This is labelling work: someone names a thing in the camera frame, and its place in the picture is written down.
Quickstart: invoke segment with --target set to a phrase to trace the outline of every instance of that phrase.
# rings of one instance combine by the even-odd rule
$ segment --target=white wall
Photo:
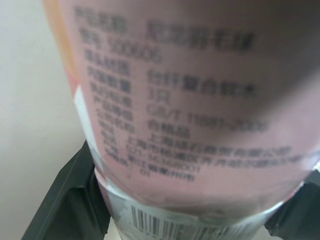
[[[42,1],[0,11],[0,239],[18,240],[85,137]]]

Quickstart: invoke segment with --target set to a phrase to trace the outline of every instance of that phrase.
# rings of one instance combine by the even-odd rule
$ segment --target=product label
[[[278,208],[243,219],[201,219],[141,204],[95,173],[123,240],[249,240]]]
[[[320,3],[269,5],[60,1],[112,182],[140,202],[226,216],[294,191],[319,160]]]

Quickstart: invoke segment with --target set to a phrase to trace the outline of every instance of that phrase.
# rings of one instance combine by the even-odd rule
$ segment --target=pink label
[[[249,215],[318,162],[320,3],[60,4],[103,171],[133,198]]]

